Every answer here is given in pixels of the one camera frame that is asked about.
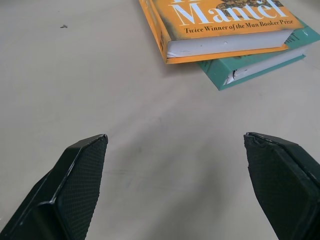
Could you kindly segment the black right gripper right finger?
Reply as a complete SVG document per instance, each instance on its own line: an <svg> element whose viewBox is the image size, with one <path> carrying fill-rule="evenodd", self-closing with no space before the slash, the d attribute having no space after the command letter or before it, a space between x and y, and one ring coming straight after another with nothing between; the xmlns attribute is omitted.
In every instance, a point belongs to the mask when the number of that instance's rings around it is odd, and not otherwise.
<svg viewBox="0 0 320 240"><path fill-rule="evenodd" d="M255 196L280 240L320 238L320 164L297 143L244 136Z"/></svg>

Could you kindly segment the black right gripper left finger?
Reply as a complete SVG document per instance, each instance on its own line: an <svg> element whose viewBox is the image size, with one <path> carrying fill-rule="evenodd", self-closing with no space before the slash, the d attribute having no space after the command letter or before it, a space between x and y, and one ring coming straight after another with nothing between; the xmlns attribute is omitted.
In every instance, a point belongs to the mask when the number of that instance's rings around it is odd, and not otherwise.
<svg viewBox="0 0 320 240"><path fill-rule="evenodd" d="M106 134L67 147L26 195L2 240L84 240L100 195Z"/></svg>

